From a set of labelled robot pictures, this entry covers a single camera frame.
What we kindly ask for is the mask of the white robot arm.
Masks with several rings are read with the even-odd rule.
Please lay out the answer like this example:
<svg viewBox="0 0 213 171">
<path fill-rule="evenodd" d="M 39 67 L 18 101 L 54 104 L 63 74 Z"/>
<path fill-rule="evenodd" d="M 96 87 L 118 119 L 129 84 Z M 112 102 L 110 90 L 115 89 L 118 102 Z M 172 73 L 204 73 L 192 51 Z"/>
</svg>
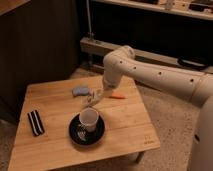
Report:
<svg viewBox="0 0 213 171">
<path fill-rule="evenodd" d="M 213 74 L 136 61 L 130 46 L 111 51 L 103 64 L 105 90 L 117 88 L 121 78 L 128 76 L 199 107 L 213 104 Z"/>
</svg>

